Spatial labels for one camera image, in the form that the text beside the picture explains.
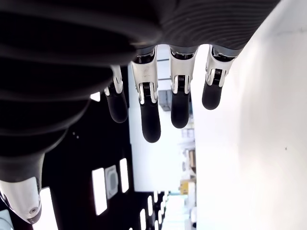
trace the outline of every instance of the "metal spring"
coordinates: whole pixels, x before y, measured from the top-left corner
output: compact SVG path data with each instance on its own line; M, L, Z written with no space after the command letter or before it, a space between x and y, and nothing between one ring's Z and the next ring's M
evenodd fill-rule
M215 69L215 75L221 75L222 70L221 69Z
M150 89L150 85L149 85L150 83L148 83L148 84L143 84L143 88L145 89L145 90L149 90Z
M178 76L178 81L184 81L185 75L179 75Z

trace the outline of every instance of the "robotic hand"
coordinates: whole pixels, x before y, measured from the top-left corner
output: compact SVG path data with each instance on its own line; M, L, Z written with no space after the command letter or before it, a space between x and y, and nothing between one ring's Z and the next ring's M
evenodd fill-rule
M44 155L82 117L90 95L104 91L114 121L127 119L120 65L132 66L144 138L158 141L158 44L170 46L173 125L188 122L202 44L210 44L202 104L215 109L233 61L278 2L1 0L2 200L26 222L38 221Z

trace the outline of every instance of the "robotic finger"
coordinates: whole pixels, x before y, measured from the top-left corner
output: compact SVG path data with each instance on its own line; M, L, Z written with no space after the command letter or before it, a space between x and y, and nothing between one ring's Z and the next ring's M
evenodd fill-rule
M113 70L113 81L105 88L106 99L113 120L123 123L128 118L128 109L120 66L111 66L111 69Z
M241 50L210 45L202 93L202 104L206 109L213 110L219 105L225 77L240 52Z
M198 46L183 48L170 46L172 105L171 120L176 128L189 121L190 87Z
M142 49L131 62L135 87L139 94L142 117L142 132L150 142L157 142L161 136L158 111L157 49Z

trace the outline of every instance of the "ceiling light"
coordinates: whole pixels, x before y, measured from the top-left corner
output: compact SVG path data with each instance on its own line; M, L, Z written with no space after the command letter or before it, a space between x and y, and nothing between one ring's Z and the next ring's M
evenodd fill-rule
M161 213L162 213L162 215L164 214L164 204L163 204L163 202L161 202Z
M157 203L157 202L158 202L158 192L157 192L157 191L154 191L154 192L153 192L153 195L154 195L154 196L153 196L153 198L154 198L153 200L154 200L155 203Z
M58 230L56 217L54 216L50 188L42 189L39 195L42 202L42 213L39 221L32 225L33 230Z
M99 102L100 101L100 92L96 92L94 94L91 94L91 99Z
M159 224L158 224L158 221L156 220L154 222L154 230L158 230L159 229Z
M151 195L148 197L147 202L148 202L148 215L151 217L153 214L153 199Z
M164 205L164 207L166 206L166 196L164 195L163 196L163 201L162 201L162 203L163 203L163 205Z
M118 192L118 174L116 165L105 168L106 197L111 199Z
M129 189L128 182L128 168L127 168L127 159L121 159L119 161L120 166L120 179L121 179L121 190L125 193Z
M96 215L103 213L106 206L105 171L103 168L92 171Z
M158 211L158 220L159 220L159 224L161 224L162 223L161 210Z
M141 220L141 230L146 230L145 209L142 209L142 211L140 212L140 220Z

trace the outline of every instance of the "fluorescent light panel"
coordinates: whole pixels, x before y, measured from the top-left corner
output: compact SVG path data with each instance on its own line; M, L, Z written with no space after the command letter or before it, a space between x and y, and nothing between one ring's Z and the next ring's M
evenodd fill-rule
M161 213L162 213L162 215L164 214L164 204L163 204L163 202L161 202Z
M128 168L127 168L127 159L121 159L119 161L120 166L120 179L121 179L121 190L125 193L129 189L128 182Z
M37 223L32 225L33 230L58 230L56 217L52 205L50 188L44 188L40 192L42 213Z
M100 92L96 92L94 94L91 94L91 99L99 102L100 101Z
M163 196L163 201L162 201L162 203L163 203L163 205L164 205L164 207L166 206L166 196L164 195Z
M153 198L154 198L153 200L154 200L155 203L157 203L157 202L158 202L158 192L157 192L157 191L154 191L154 192L153 192L153 195L154 195L154 196L153 196Z
M158 224L158 221L156 220L154 222L154 230L158 230L159 229L159 224Z
M153 214L153 199L151 195L148 197L147 203L148 203L148 215L151 217Z
M141 230L146 230L145 209L142 209L142 211L140 212L140 220L141 220Z
M159 224L162 223L162 215L161 215L161 210L158 211L158 221L159 221Z
M93 190L96 215L99 216L106 208L105 170L103 168L92 171Z

